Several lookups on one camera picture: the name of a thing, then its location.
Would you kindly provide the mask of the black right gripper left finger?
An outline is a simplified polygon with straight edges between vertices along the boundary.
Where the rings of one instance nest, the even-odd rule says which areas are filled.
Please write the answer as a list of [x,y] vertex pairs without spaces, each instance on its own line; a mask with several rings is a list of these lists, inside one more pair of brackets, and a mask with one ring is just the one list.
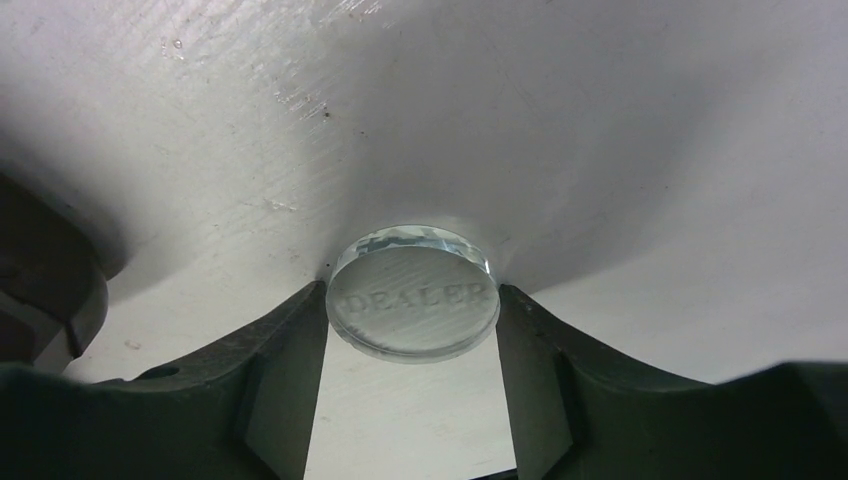
[[1,369],[5,479],[301,479],[328,319],[315,281],[134,380]]

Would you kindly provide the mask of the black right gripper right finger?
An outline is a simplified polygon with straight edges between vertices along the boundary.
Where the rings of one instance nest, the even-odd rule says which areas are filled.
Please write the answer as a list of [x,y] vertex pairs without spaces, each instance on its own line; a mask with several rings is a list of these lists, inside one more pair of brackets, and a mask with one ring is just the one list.
[[630,357],[520,289],[496,327],[514,479],[843,479],[847,367],[786,362],[720,384]]

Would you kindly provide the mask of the clear round plastic disc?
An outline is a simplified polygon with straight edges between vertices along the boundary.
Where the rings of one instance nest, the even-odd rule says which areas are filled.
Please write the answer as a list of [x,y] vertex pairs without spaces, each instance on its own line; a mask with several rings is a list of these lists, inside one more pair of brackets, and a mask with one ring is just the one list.
[[498,282],[483,251],[428,225],[369,233],[338,257],[327,282],[331,325],[357,350],[396,363],[460,356],[493,331]]

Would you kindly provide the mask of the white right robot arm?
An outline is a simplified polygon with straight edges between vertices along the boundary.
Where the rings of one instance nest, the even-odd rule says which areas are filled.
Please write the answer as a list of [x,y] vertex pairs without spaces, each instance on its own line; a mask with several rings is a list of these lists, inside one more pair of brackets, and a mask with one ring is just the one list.
[[[104,323],[88,238],[1,180],[1,475],[5,479],[300,479],[329,323],[312,282],[268,314],[131,381],[62,369]],[[507,479],[843,479],[847,367],[792,362],[709,385],[625,355],[521,290],[485,299],[517,466]]]

